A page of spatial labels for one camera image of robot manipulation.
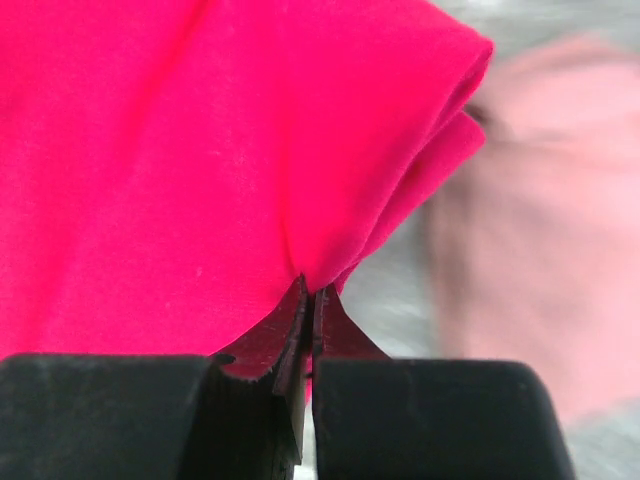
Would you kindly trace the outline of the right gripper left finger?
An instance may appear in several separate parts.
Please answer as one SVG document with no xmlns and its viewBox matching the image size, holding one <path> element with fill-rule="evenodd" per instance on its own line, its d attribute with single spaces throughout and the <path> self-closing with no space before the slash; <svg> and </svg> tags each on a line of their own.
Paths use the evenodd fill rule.
<svg viewBox="0 0 640 480">
<path fill-rule="evenodd" d="M 1 364 L 5 479 L 289 479 L 302 459 L 308 291 L 210 356 Z"/>
</svg>

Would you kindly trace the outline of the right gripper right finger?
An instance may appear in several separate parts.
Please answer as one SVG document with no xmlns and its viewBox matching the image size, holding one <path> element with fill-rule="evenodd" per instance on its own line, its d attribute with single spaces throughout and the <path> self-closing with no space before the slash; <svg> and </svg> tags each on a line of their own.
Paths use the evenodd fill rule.
<svg viewBox="0 0 640 480">
<path fill-rule="evenodd" d="M 313 420 L 322 479 L 566 480 L 549 394 L 510 361 L 395 359 L 316 294 Z"/>
</svg>

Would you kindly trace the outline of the bright pink t shirt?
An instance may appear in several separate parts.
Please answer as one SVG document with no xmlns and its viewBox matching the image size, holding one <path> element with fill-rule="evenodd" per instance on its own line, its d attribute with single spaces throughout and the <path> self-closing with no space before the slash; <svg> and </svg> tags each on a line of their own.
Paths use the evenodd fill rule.
<svg viewBox="0 0 640 480">
<path fill-rule="evenodd" d="M 425 1 L 5 1 L 1 352 L 204 354 L 342 286 L 483 143 Z"/>
</svg>

